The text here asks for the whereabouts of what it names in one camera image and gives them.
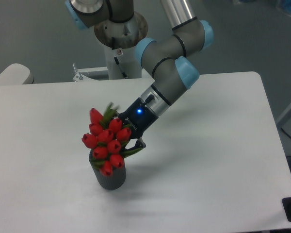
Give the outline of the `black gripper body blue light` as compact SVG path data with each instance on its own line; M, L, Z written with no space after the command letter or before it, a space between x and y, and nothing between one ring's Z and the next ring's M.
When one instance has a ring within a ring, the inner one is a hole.
M118 117L124 125L130 125L131 139L142 137L143 133L159 118L140 97Z

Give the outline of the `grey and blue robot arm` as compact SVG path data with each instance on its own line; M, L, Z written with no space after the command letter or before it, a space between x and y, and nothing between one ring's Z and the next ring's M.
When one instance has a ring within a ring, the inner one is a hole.
M199 78L187 56L214 40L212 27L198 20L188 0L163 0L173 35L161 42L147 37L145 18L131 0L67 0L65 5L80 29L93 28L103 45L108 77L140 78L146 71L154 83L119 118L130 125L136 140L126 153L143 149L144 131Z

